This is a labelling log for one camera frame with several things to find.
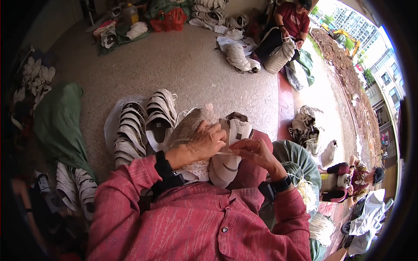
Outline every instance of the plastic bottle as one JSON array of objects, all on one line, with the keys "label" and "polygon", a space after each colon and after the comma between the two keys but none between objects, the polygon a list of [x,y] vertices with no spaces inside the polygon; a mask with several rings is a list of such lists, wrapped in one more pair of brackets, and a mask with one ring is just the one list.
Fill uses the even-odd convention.
[{"label": "plastic bottle", "polygon": [[138,9],[136,6],[129,3],[123,10],[123,20],[126,25],[133,25],[139,21]]}]

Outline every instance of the cap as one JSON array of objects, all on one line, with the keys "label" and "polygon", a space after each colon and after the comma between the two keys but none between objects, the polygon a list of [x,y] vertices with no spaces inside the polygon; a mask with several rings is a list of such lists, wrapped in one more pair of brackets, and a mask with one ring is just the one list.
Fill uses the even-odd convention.
[{"label": "cap", "polygon": [[305,8],[306,10],[310,10],[312,7],[312,0],[299,0],[299,3],[301,4],[301,6],[303,8]]},{"label": "cap", "polygon": [[377,167],[373,176],[373,184],[377,184],[383,180],[383,178],[385,177],[385,172],[381,167]]}]

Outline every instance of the dirt pile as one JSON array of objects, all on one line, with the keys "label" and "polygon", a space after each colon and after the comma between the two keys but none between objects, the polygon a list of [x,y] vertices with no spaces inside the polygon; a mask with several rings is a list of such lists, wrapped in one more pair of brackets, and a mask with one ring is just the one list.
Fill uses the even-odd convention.
[{"label": "dirt pile", "polygon": [[[338,47],[337,43],[322,29],[313,29],[311,36],[321,48],[324,58],[335,68],[335,73],[341,82],[345,95],[351,101],[351,94],[356,93],[358,99],[351,111],[356,121],[357,132],[364,143],[368,143],[374,155],[380,153],[380,135],[377,117],[370,105],[369,99],[362,88],[352,62],[345,55],[344,49]],[[373,154],[363,143],[362,158],[365,163],[375,164],[372,160]]]}]

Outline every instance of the red shirt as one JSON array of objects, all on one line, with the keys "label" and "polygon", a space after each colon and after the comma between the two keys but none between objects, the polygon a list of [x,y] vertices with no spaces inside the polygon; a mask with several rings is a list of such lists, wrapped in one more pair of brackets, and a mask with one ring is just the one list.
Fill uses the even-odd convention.
[{"label": "red shirt", "polygon": [[140,215],[141,190],[161,180],[154,165],[154,156],[134,160],[97,188],[87,260],[311,260],[296,189],[276,199],[273,233],[253,212],[264,199],[257,188],[197,182],[166,191]]},{"label": "red shirt", "polygon": [[276,13],[283,16],[283,25],[291,36],[298,38],[299,32],[308,32],[309,17],[306,13],[296,13],[295,3],[282,3],[277,6]]}]

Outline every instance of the hand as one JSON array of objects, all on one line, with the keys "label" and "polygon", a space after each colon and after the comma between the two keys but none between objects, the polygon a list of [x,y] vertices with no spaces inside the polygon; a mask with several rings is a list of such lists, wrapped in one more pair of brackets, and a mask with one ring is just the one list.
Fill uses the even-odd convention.
[{"label": "hand", "polygon": [[201,121],[186,146],[194,161],[206,160],[226,145],[224,142],[226,138],[227,132],[221,129],[221,124],[209,124],[207,121]]},{"label": "hand", "polygon": [[296,42],[296,46],[298,47],[298,49],[302,48],[302,45],[303,45],[302,40],[299,40],[299,41]]},{"label": "hand", "polygon": [[280,31],[282,32],[282,38],[289,37],[289,32],[284,26],[280,27]]},{"label": "hand", "polygon": [[247,159],[254,164],[273,172],[280,162],[273,156],[262,139],[242,139],[230,145],[234,154]]},{"label": "hand", "polygon": [[347,188],[347,194],[348,194],[349,196],[351,196],[351,195],[353,194],[353,192],[354,192],[353,185],[350,185],[350,186]]}]

